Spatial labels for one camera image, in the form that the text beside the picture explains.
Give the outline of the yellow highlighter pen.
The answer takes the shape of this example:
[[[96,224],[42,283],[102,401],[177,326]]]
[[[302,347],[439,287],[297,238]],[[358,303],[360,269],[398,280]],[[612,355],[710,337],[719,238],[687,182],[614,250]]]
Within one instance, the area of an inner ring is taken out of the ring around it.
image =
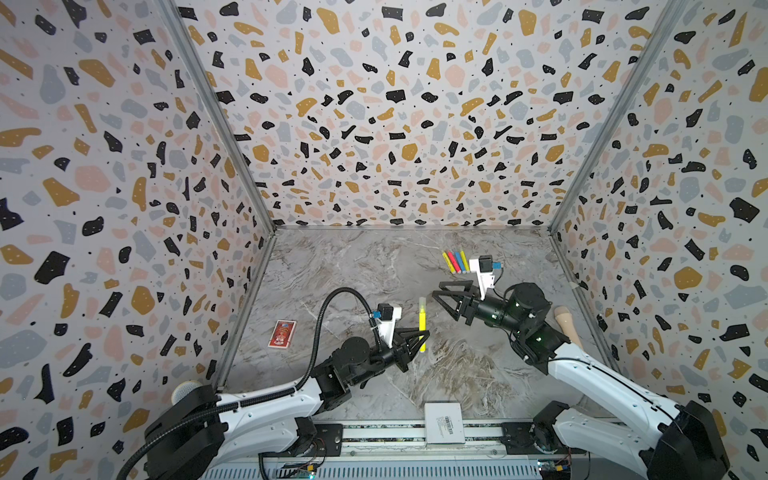
[[[460,257],[461,257],[461,262],[462,262],[462,265],[463,265],[463,271],[470,272],[469,262],[467,260],[466,254],[465,254],[465,252],[463,250],[460,251]]]
[[[427,318],[427,316],[426,316],[426,309],[425,310],[420,310],[419,309],[419,301],[418,301],[418,323],[419,323],[419,330],[421,332],[423,332],[423,333],[425,333],[426,330],[427,330],[426,318]],[[425,346],[426,339],[427,339],[427,337],[425,335],[422,335],[420,337],[420,351],[421,352],[425,352],[426,351],[426,346]]]
[[[456,271],[455,271],[455,268],[454,268],[454,266],[453,266],[453,264],[452,264],[452,262],[451,262],[451,260],[450,260],[450,257],[448,256],[448,254],[447,254],[445,251],[443,251],[443,252],[442,252],[442,256],[443,256],[443,258],[444,258],[444,260],[445,260],[446,264],[448,265],[448,268],[449,268],[450,272],[451,272],[452,274],[455,274],[455,272],[456,272]]]

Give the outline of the blue highlighter pen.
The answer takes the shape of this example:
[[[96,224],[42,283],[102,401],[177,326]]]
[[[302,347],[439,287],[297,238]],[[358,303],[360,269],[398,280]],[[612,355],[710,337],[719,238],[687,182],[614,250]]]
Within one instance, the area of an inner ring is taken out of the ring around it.
[[[464,267],[463,260],[462,260],[462,258],[460,256],[460,253],[458,251],[456,251],[456,252],[453,253],[453,255],[454,255],[454,258],[456,260],[456,264],[458,266],[457,270],[460,271],[460,272],[465,272],[466,270],[465,270],[465,267]]]

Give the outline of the pink highlighter pen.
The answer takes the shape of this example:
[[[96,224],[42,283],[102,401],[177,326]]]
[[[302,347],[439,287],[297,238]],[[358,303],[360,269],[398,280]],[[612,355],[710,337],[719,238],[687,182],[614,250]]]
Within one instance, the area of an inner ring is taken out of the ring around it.
[[[459,265],[455,255],[452,252],[450,252],[450,251],[446,252],[446,254],[447,254],[447,256],[448,256],[448,258],[449,258],[449,260],[450,260],[450,262],[452,264],[452,267],[453,267],[454,271],[457,272],[457,273],[462,272],[461,267],[460,267],[460,265]]]

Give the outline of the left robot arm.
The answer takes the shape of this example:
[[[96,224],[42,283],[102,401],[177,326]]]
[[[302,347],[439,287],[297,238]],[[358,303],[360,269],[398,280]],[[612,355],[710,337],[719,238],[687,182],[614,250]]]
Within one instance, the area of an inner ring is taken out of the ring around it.
[[[306,382],[241,394],[218,394],[210,385],[178,387],[179,398],[145,431],[145,443],[117,476],[139,461],[150,479],[199,479],[212,466],[260,454],[299,455],[314,442],[313,416],[331,411],[372,378],[395,366],[407,371],[428,331],[397,328],[391,344],[374,348],[351,337]]]

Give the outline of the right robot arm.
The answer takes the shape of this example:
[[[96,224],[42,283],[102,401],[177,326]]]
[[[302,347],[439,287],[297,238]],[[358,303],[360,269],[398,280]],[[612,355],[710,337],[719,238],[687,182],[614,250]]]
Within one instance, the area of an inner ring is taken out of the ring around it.
[[[658,395],[590,356],[547,322],[551,304],[536,284],[513,285],[498,298],[481,293],[472,281],[448,281],[432,297],[455,320],[502,330],[526,364],[580,391],[616,419],[593,418],[552,401],[529,430],[540,452],[582,450],[645,479],[727,476],[730,461],[712,412],[696,401],[682,405]]]

